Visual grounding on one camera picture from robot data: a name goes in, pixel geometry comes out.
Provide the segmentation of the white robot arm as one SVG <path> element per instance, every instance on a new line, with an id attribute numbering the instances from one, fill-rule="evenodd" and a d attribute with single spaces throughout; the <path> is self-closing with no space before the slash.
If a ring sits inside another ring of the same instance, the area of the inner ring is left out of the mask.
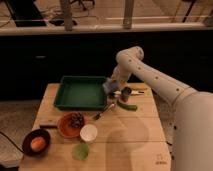
<path id="1" fill-rule="evenodd" d="M 171 171 L 213 171 L 213 93 L 198 91 L 143 58 L 140 46 L 119 51 L 112 78 L 123 87 L 133 74 L 173 107 Z"/>

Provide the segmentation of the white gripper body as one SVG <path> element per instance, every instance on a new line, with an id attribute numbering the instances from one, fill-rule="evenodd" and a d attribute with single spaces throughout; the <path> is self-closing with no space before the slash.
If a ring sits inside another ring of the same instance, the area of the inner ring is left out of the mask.
<path id="1" fill-rule="evenodd" d="M 111 79 L 118 83 L 118 89 L 122 90 L 125 85 L 125 81 L 122 78 L 122 72 L 119 66 L 116 66 L 111 75 Z"/>

